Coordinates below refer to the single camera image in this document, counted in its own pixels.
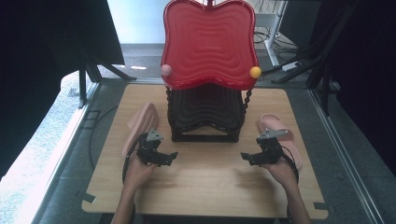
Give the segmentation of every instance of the red plastic tray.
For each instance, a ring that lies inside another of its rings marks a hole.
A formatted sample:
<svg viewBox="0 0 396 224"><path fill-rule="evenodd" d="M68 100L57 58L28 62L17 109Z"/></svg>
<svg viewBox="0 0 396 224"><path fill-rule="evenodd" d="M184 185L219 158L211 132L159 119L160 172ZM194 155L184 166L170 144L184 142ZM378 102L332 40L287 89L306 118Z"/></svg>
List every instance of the red plastic tray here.
<svg viewBox="0 0 396 224"><path fill-rule="evenodd" d="M255 14L244 1L231 0L213 7L191 0L170 2L163 13L166 40L163 76L173 90L216 83L245 91L254 87L250 69L259 66L253 45Z"/></svg>

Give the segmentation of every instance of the person's arm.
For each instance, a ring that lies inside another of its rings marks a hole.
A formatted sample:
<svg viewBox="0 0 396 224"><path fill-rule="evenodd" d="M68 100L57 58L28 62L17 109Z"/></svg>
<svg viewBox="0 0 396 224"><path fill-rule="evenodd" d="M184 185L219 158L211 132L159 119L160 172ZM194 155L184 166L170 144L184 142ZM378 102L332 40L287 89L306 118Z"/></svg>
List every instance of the person's arm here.
<svg viewBox="0 0 396 224"><path fill-rule="evenodd" d="M297 179L289 164L283 158L276 164L263 164L261 167L267 169L272 177L282 185L288 199L289 212L293 224L311 223L306 211Z"/></svg>
<svg viewBox="0 0 396 224"><path fill-rule="evenodd" d="M134 152L129 160L128 170L122 188L120 202L114 214L112 224L129 223L134 211L134 195L140 186L151 177L156 164L145 165Z"/></svg>

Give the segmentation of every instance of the yellow ball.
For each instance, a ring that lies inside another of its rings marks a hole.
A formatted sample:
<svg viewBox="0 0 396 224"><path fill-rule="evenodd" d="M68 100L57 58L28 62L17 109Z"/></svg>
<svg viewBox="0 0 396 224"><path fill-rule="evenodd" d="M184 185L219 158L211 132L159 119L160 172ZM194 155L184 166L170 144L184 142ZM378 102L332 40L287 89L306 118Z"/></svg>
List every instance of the yellow ball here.
<svg viewBox="0 0 396 224"><path fill-rule="evenodd" d="M262 70L258 66L250 68L250 76L253 78L259 78L262 75Z"/></svg>

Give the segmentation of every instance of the wooden board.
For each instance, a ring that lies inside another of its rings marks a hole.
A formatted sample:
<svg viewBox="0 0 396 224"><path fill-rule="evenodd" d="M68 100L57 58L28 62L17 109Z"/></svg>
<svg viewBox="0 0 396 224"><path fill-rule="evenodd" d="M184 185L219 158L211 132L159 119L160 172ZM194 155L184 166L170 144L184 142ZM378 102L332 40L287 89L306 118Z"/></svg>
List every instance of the wooden board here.
<svg viewBox="0 0 396 224"><path fill-rule="evenodd" d="M294 132L303 160L300 189L312 218L326 218L328 211L317 210L324 203L289 99L283 90L254 89L238 143L174 143L166 110L163 85L131 84L126 87L87 193L96 199L83 201L87 212L114 213L122 189L120 156L129 129L126 125L145 102L155 104L164 139L159 151L178 151L171 166L157 168L150 181L137 192L138 213L158 215L285 217L287 200L283 188L263 168L250 166L240 152L257 153L257 120L263 113L277 114Z"/></svg>

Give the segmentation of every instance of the black clamp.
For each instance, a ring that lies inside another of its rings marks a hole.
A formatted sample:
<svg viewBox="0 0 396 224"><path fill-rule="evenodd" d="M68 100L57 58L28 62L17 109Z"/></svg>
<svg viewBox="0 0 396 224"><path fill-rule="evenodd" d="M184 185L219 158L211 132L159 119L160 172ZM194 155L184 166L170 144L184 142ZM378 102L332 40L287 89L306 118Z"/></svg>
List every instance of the black clamp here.
<svg viewBox="0 0 396 224"><path fill-rule="evenodd" d="M246 152L241 152L242 159L248 161L250 165L261 165L261 164L275 164L280 158L284 158L291 167L297 178L297 183L299 180L299 174L295 162L288 157L282 149L282 146L277 141L277 137L288 133L288 131L275 131L275 130L265 130L257 138L257 144L262 148L262 152L256 154L248 154Z"/></svg>
<svg viewBox="0 0 396 224"><path fill-rule="evenodd" d="M157 164L158 166L172 164L172 161L177 157L177 152L169 155L158 152L157 148L163 140L163 136L157 131L151 129L148 133L142 133L132 144L126 158L122 170L122 183L125 181L126 171L128 170L129 159L132 153L137 150L136 155L146 165L149 163Z"/></svg>

